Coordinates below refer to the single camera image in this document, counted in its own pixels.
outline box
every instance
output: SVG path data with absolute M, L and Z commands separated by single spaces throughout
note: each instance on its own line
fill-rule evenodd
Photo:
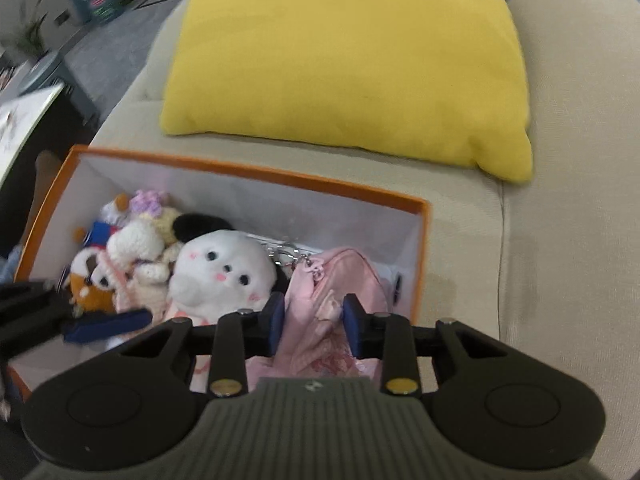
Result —
M 72 149 L 42 205 L 17 280 L 57 280 L 79 250 L 73 231 L 88 228 L 118 193 L 138 189 L 165 191 L 178 209 L 220 216 L 262 240 L 311 252 L 357 248 L 398 288 L 394 312 L 417 318 L 428 202 L 270 168 L 83 146 Z M 81 347 L 57 338 L 11 364 L 23 389 L 32 390 L 100 351 L 100 345 Z

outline beige sofa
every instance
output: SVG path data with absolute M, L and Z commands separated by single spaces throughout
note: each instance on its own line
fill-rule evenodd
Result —
M 624 479 L 640 468 L 640 4 L 508 3 L 530 85 L 536 175 L 528 186 L 355 150 L 165 137 L 162 89 L 186 3 L 94 144 L 273 166 L 430 200 L 421 323 L 453 316 L 590 384 L 607 410 L 594 463 Z

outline gray floor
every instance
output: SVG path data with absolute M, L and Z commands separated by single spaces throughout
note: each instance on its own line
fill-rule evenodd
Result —
M 90 30 L 66 63 L 104 120 L 145 64 L 162 22 L 180 0 L 136 0 L 103 27 Z

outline black plush ear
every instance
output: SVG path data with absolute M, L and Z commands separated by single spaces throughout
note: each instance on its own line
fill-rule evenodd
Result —
M 198 236 L 220 231 L 222 229 L 233 231 L 233 226 L 225 219 L 212 215 L 200 213 L 185 213 L 178 216 L 172 225 L 174 235 L 183 244 L 197 238 Z
M 273 265 L 276 267 L 276 282 L 271 287 L 271 291 L 286 294 L 287 289 L 289 288 L 289 279 L 284 273 L 284 270 L 282 270 L 281 266 L 278 266 L 276 264 Z

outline trash can lid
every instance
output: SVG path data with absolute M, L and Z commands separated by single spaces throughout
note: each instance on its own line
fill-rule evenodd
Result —
M 44 56 L 22 80 L 20 94 L 33 92 L 42 85 L 55 69 L 58 68 L 61 60 L 62 58 L 58 55 L 58 51 L 49 52 Z

